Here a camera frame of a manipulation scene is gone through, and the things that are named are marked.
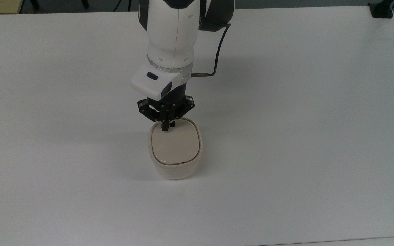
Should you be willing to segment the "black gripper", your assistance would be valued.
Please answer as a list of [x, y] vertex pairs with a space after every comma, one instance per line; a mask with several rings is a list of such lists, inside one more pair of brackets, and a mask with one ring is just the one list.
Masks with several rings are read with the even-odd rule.
[[194, 99], [186, 95], [187, 83], [171, 90], [159, 101], [151, 98], [137, 102], [138, 111], [152, 122], [161, 124], [162, 131], [175, 127], [175, 120], [181, 119], [195, 107]]

